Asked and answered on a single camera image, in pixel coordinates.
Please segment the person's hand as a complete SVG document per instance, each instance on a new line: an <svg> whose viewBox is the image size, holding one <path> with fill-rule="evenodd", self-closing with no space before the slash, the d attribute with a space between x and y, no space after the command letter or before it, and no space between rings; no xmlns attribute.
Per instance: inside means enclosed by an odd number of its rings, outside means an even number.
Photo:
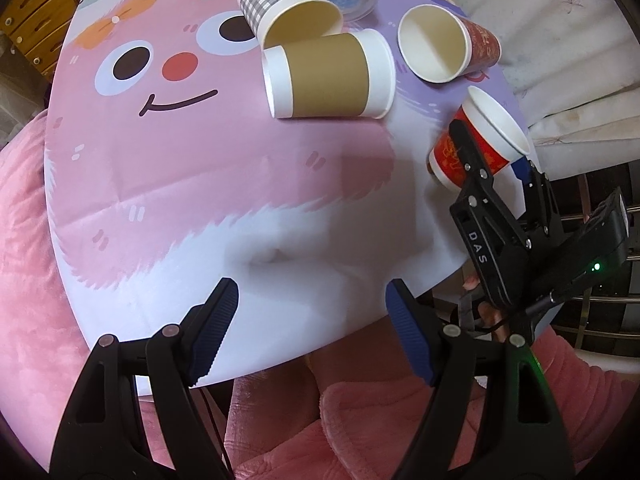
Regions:
<svg viewBox="0 0 640 480"><path fill-rule="evenodd" d="M480 279L475 274L470 274L464 279L463 288L467 292L472 292L472 290L476 289L479 284ZM488 302L481 302L478 305L477 310L486 327L494 326L502 321L501 312L491 304L488 304ZM505 342L508 336L509 332L504 325L496 328L491 333L491 339L498 342Z"/></svg>

